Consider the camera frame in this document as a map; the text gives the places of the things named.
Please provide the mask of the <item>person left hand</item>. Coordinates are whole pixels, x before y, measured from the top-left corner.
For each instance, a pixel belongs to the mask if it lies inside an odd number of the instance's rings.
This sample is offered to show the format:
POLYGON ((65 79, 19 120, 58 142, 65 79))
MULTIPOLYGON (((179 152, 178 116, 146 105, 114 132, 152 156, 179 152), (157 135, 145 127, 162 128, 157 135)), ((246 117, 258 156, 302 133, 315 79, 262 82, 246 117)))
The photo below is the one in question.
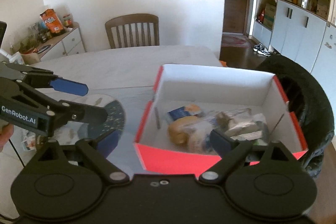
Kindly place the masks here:
POLYGON ((3 147, 10 140, 14 133, 14 126, 12 124, 7 124, 1 128, 0 135, 0 152, 3 151, 3 147))

